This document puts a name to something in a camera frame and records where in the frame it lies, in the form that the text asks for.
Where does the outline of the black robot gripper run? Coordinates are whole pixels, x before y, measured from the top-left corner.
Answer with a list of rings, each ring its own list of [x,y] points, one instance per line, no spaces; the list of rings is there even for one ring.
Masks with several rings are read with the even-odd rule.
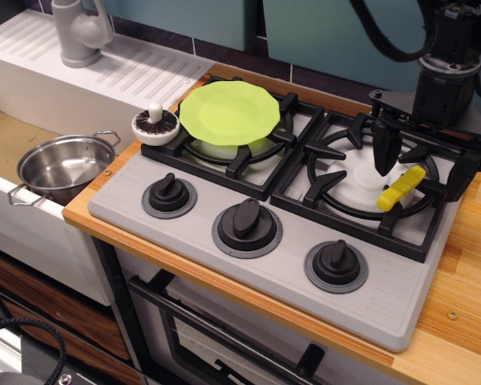
[[[375,90],[370,93],[373,115],[374,166],[386,176],[398,161],[400,131],[420,130],[435,140],[448,130],[481,141],[481,113],[471,104],[481,94],[479,70],[421,69],[414,92]],[[458,201],[478,172],[478,153],[458,155],[450,170],[445,202]]]

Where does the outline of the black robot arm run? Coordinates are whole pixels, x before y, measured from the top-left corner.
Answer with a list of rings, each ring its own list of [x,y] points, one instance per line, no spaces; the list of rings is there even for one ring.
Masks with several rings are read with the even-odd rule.
[[[457,148],[443,199],[461,198],[481,172],[481,1],[420,1],[426,37],[416,52],[398,49],[380,30],[363,1],[351,3],[373,45],[387,58],[420,66],[414,92],[373,91],[376,170],[388,174],[397,161],[418,161],[436,145]]]

